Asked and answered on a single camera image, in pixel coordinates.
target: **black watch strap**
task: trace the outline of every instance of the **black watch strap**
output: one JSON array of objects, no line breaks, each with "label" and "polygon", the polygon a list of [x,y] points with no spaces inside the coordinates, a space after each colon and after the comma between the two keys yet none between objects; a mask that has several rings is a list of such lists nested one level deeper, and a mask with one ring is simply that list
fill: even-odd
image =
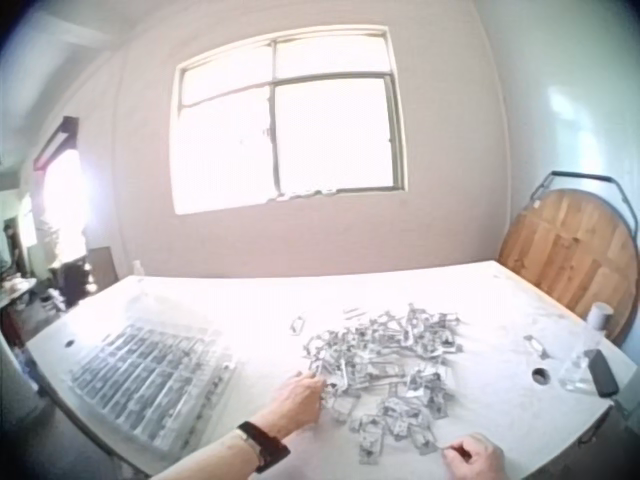
[{"label": "black watch strap", "polygon": [[287,458],[291,450],[275,437],[267,434],[260,427],[251,422],[242,422],[238,425],[238,430],[253,440],[260,447],[262,465],[256,469],[256,473],[262,473],[273,467],[276,463]]}]

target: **window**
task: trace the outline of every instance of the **window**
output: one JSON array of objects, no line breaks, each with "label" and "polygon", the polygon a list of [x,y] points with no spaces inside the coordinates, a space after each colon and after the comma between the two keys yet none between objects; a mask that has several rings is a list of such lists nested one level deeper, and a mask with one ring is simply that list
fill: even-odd
[{"label": "window", "polygon": [[403,188],[387,34],[281,35],[177,70],[176,213]]},{"label": "window", "polygon": [[87,189],[77,150],[66,150],[44,177],[45,219],[56,239],[58,263],[87,254],[83,229],[89,216]]},{"label": "window", "polygon": [[29,248],[38,243],[36,236],[36,227],[33,222],[33,208],[31,206],[31,197],[25,196],[20,203],[20,220],[19,220],[20,240],[25,248]]}]

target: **watch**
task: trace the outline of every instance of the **watch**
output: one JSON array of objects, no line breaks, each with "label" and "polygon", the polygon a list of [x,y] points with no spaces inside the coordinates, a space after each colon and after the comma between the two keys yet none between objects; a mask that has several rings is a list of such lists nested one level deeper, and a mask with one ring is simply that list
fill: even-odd
[{"label": "watch", "polygon": [[256,468],[256,473],[262,473],[270,469],[276,463],[287,458],[291,453],[291,450],[289,450],[284,443],[251,422],[243,422],[238,425],[237,428],[242,439],[251,448],[254,448],[254,445],[257,445],[259,448],[259,451],[256,453],[258,453],[262,461],[260,466]]}]

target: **clear plastic container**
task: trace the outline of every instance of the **clear plastic container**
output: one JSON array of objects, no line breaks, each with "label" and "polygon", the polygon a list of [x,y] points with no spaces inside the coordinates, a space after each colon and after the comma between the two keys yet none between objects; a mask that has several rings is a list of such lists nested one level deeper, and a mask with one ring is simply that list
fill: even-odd
[{"label": "clear plastic container", "polygon": [[558,382],[565,390],[575,392],[591,389],[593,382],[587,371],[589,358],[585,352],[598,348],[604,338],[607,322],[612,316],[613,309],[606,303],[596,302],[591,307],[582,327],[580,341],[560,370]]},{"label": "clear plastic container", "polygon": [[152,320],[162,317],[149,313],[130,315],[133,323],[90,352],[69,382],[123,432],[177,460],[198,444],[235,357],[220,332]]}]

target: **metal part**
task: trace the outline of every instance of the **metal part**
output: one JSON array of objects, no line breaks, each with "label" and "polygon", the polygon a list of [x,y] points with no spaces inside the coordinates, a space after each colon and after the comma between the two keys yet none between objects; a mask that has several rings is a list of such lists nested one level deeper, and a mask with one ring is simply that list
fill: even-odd
[{"label": "metal part", "polygon": [[429,430],[411,425],[409,426],[409,438],[413,446],[418,450],[419,455],[429,455],[438,451],[438,447]]},{"label": "metal part", "polygon": [[[454,313],[430,314],[409,304],[404,317],[386,311],[367,316],[345,309],[351,321],[341,330],[314,335],[304,345],[309,369],[327,379],[323,406],[339,423],[360,435],[360,463],[374,465],[382,453],[384,436],[410,439],[420,455],[437,449],[431,423],[448,416],[444,355],[462,351],[456,341],[460,319]],[[409,359],[415,361],[410,371]],[[354,418],[361,392],[388,386],[377,415]]]},{"label": "metal part", "polygon": [[536,337],[534,337],[533,335],[525,335],[522,338],[524,338],[524,341],[527,342],[529,348],[531,348],[531,350],[533,350],[534,353],[538,357],[540,357],[540,360],[551,358],[551,355],[549,355],[547,350],[544,348],[544,345],[542,345],[542,343],[540,343]]},{"label": "metal part", "polygon": [[297,317],[294,318],[293,322],[289,326],[289,331],[291,335],[298,336],[302,333],[302,328],[304,327],[304,318]]}]

